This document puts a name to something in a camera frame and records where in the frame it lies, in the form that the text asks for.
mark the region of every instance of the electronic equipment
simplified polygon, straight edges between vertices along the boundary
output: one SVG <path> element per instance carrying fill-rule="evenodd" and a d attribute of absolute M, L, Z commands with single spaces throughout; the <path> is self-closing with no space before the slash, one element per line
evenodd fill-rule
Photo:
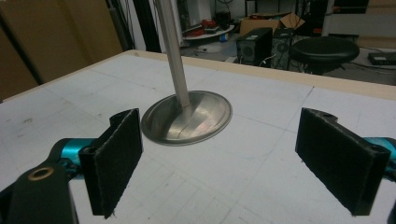
<path fill-rule="evenodd" d="M 230 12 L 217 12 L 215 21 L 222 30 L 230 28 L 231 14 Z"/>
<path fill-rule="evenodd" d="M 238 62 L 271 67 L 272 28 L 256 28 L 236 39 Z"/>
<path fill-rule="evenodd" d="M 273 36 L 271 68 L 289 70 L 289 48 L 293 39 L 293 29 L 276 29 Z"/>
<path fill-rule="evenodd" d="M 367 58 L 372 65 L 396 65 L 396 52 L 369 53 Z"/>

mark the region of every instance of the stainless steel plate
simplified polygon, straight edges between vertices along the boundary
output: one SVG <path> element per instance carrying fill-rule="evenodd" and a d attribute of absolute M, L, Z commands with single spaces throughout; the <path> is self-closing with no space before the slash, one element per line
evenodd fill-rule
<path fill-rule="evenodd" d="M 142 132 L 153 142 L 194 144 L 224 129 L 232 117 L 230 102 L 210 91 L 189 91 L 190 105 L 181 107 L 175 95 L 162 99 L 143 116 Z"/>

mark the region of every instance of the black foam pad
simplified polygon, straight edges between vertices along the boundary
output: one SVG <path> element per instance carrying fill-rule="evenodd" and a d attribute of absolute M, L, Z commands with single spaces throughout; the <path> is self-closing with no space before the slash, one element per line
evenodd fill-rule
<path fill-rule="evenodd" d="M 92 213 L 113 213 L 143 152 L 137 109 L 110 119 L 111 126 L 79 153 Z"/>
<path fill-rule="evenodd" d="M 390 151 L 337 123 L 337 117 L 303 108 L 296 152 L 353 216 L 370 214 Z"/>

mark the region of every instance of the white tabletop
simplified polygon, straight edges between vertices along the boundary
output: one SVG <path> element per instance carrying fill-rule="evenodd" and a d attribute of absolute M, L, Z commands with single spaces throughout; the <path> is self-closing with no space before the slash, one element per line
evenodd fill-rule
<path fill-rule="evenodd" d="M 112 115 L 139 108 L 143 116 L 174 94 L 168 62 L 136 56 L 145 54 L 121 54 L 0 104 L 0 189 L 46 159 L 58 140 L 98 137 Z M 389 98 L 396 95 L 381 99 L 329 90 L 342 83 L 393 88 L 324 77 L 323 87 L 341 83 L 325 89 L 280 80 L 297 73 L 199 60 L 193 66 L 184 60 L 188 89 L 227 98 L 231 122 L 191 146 L 161 146 L 143 136 L 142 159 L 108 220 L 92 215 L 84 181 L 72 180 L 80 223 L 387 223 L 395 183 L 381 182 L 370 216 L 353 217 L 294 147 L 302 107 L 334 114 L 360 136 L 395 138 L 396 101 Z M 245 70 L 280 78 L 240 74 Z"/>

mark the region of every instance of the metal rod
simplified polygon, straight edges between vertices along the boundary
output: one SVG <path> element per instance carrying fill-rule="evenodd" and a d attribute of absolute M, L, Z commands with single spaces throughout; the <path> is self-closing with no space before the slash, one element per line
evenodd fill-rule
<path fill-rule="evenodd" d="M 187 83 L 184 75 L 180 48 L 177 42 L 175 18 L 170 0 L 157 0 L 158 15 L 163 30 L 163 41 L 168 55 L 172 79 L 175 86 L 176 98 L 182 107 L 190 105 Z"/>

